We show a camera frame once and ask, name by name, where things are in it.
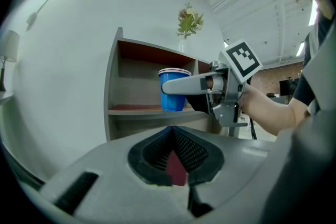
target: brick wall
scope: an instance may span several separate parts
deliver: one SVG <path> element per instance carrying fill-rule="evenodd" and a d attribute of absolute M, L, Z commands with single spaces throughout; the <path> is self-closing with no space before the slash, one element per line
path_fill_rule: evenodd
<path fill-rule="evenodd" d="M 264 94 L 272 92 L 280 94 L 280 80 L 287 80 L 288 77 L 292 79 L 299 78 L 298 73 L 302 70 L 302 62 L 294 63 L 292 65 L 266 69 L 257 72 L 251 81 L 251 85 L 263 92 Z"/>

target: flower vase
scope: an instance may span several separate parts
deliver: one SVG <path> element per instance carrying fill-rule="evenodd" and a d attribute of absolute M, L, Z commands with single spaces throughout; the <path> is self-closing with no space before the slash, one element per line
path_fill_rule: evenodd
<path fill-rule="evenodd" d="M 182 52 L 184 54 L 187 53 L 187 39 L 182 38 L 179 42 L 179 52 Z"/>

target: white curved wall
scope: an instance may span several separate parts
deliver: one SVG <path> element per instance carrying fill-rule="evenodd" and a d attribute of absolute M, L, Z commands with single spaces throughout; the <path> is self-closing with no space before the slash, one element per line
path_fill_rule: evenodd
<path fill-rule="evenodd" d="M 50 0 L 26 31 L 43 1 L 25 0 L 1 30 L 21 35 L 19 63 L 7 66 L 15 99 L 4 107 L 5 133 L 13 153 L 42 179 L 106 141 L 104 80 L 119 26 L 126 38 L 177 49 L 178 11 L 190 2 L 204 13 L 190 54 L 211 61 L 223 47 L 207 0 Z"/>

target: white ceiling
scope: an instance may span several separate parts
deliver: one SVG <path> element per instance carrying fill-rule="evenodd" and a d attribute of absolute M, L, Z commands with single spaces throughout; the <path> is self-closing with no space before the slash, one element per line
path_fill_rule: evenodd
<path fill-rule="evenodd" d="M 311 27 L 311 0 L 209 0 L 224 40 L 245 39 L 266 67 L 297 61 Z"/>

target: mesh grille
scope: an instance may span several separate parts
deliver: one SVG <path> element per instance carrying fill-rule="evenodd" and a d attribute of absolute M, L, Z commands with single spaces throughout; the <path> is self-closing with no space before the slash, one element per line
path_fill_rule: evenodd
<path fill-rule="evenodd" d="M 176 130 L 165 133 L 149 144 L 143 151 L 143 157 L 153 167 L 165 170 L 171 151 L 176 153 L 188 173 L 201 166 L 208 157 L 204 147 Z"/>

